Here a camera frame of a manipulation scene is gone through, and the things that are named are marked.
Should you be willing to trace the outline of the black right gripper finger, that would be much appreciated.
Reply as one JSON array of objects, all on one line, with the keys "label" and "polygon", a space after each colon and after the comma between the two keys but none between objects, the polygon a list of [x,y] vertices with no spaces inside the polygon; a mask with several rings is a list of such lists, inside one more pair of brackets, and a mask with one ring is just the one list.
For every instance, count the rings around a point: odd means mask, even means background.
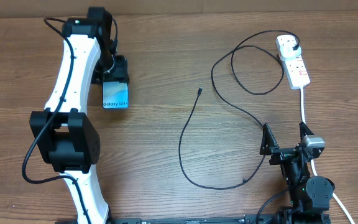
[{"label": "black right gripper finger", "polygon": [[262,128],[262,142],[260,145],[260,155],[269,156],[277,153],[279,150],[279,145],[275,139],[270,126],[265,123]]},{"label": "black right gripper finger", "polygon": [[309,127],[303,121],[299,123],[300,127],[300,138],[303,139],[305,136],[313,135],[314,133],[309,129]]}]

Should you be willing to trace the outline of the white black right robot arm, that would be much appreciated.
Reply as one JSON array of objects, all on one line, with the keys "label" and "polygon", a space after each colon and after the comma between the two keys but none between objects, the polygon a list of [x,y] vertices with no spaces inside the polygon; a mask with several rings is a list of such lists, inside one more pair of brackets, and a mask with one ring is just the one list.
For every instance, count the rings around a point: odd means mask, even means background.
[{"label": "white black right robot arm", "polygon": [[[270,156],[271,166],[279,165],[287,188],[268,199],[256,214],[256,222],[262,223],[330,223],[325,212],[330,208],[335,184],[322,176],[311,176],[308,163],[317,159],[325,148],[321,136],[313,134],[304,122],[300,126],[300,143],[291,148],[280,148],[268,124],[262,128],[263,136],[260,154]],[[269,216],[260,217],[263,209],[276,198],[288,193],[291,206],[280,207]]]}]

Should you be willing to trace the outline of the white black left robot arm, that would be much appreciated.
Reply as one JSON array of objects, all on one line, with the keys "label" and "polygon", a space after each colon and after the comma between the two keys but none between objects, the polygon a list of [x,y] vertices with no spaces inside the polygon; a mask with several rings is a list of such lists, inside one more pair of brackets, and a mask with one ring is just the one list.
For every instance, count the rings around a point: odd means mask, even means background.
[{"label": "white black left robot arm", "polygon": [[103,88],[103,108],[129,106],[128,61],[117,54],[117,22],[104,7],[90,7],[87,16],[62,21],[63,58],[53,92],[42,111],[30,115],[34,141],[24,158],[22,176],[35,148],[67,184],[74,201],[74,223],[113,223],[96,173],[101,141],[88,118],[92,84]]}]

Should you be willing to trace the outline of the Samsung Galaxy smartphone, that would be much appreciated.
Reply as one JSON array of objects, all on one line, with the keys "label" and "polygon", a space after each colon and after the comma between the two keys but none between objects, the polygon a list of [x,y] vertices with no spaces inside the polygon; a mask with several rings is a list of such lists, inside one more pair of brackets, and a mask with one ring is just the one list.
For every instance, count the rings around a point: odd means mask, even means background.
[{"label": "Samsung Galaxy smartphone", "polygon": [[103,83],[103,108],[124,110],[129,107],[129,85],[120,82]]}]

